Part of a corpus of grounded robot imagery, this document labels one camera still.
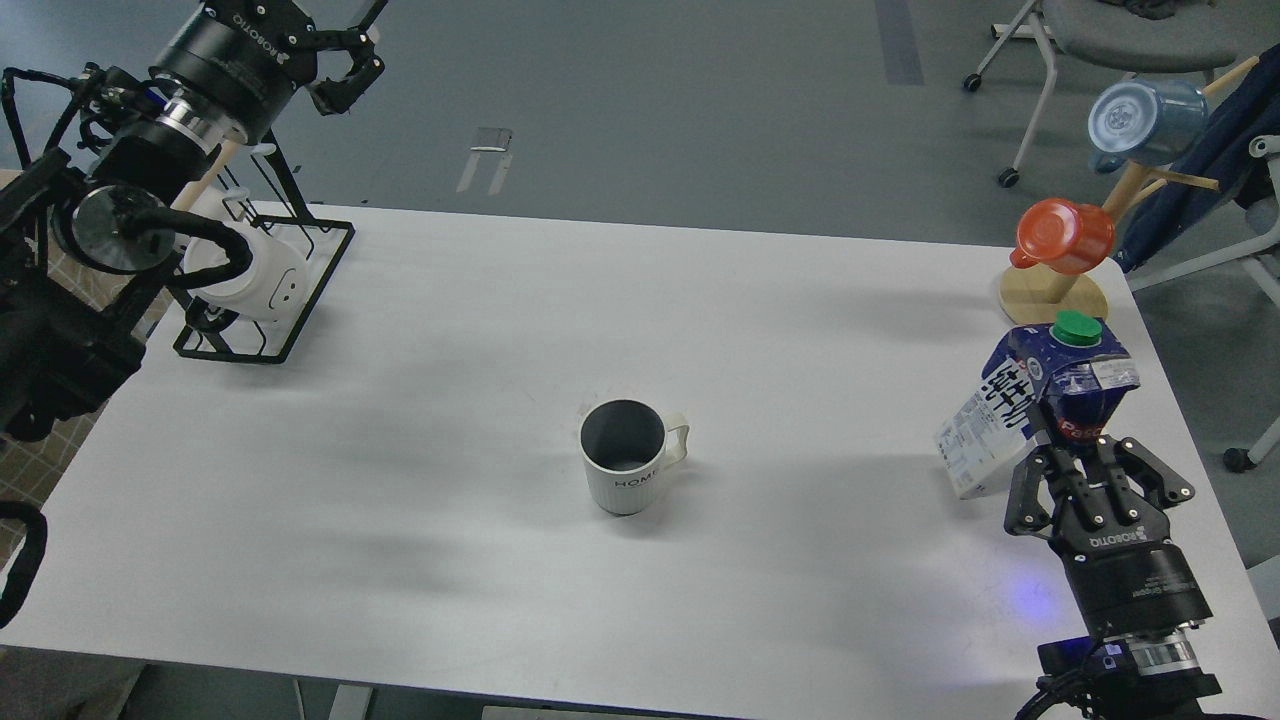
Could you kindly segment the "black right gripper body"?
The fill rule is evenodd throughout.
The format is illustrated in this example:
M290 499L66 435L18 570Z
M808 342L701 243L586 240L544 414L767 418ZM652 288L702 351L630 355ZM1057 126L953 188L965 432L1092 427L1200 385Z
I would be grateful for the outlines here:
M1050 484L1050 548L1060 557L1088 635L1166 635L1212 618L1167 510L1142 497L1108 462L1107 445L1082 452L1080 469Z

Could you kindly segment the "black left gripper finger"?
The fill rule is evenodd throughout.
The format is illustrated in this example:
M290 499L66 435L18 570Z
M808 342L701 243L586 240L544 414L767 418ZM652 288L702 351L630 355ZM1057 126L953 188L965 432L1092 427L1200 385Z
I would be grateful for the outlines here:
M321 117L346 114L381 77L385 63L372 45L349 51L352 65L339 79L316 79L307 86Z
M305 50L372 50L379 38L375 27L388 1L301 1L308 17L300 32Z

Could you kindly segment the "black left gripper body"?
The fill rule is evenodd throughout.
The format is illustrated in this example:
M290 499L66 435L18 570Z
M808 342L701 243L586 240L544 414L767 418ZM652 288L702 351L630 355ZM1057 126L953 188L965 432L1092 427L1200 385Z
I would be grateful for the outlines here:
M298 50L315 29L297 1L202 1L150 67L173 94L188 90L219 108L257 143L294 94L317 73L316 53Z

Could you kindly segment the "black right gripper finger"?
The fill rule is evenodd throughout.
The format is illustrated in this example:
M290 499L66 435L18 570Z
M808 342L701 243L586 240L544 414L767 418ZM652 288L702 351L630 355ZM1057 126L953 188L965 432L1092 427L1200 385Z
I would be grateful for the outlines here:
M1165 511L1196 497L1194 486L1137 438L1103 436L1100 445L1103 439L1108 462L1121 469L1126 483L1137 483L1147 503Z
M1010 536L1051 538L1052 514L1041 502L1041 487L1059 474L1059 437L1050 425L1050 410L1041 400L1028 410L1034 448L1012 470L1004 515L1004 530Z

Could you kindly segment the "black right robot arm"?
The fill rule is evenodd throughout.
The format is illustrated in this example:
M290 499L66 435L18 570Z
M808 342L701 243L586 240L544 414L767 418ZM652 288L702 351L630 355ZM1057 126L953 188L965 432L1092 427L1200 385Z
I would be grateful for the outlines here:
M1212 611L1169 520L1194 487L1137 439L1069 439L1046 401L1029 419L1038 442L1012 471L1004 528L1059 559L1085 634L1039 646L1018 716L1202 719L1221 685L1188 634Z

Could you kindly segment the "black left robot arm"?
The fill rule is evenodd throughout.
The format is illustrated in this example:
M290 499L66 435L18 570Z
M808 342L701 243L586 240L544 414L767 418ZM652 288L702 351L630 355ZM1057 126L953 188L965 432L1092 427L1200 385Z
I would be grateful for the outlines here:
M305 90L348 111L385 69L381 1L320 29L296 1L201 1L138 79L9 67L3 438L35 443L141 369L161 293L183 357L285 361L355 228L315 217L273 133Z

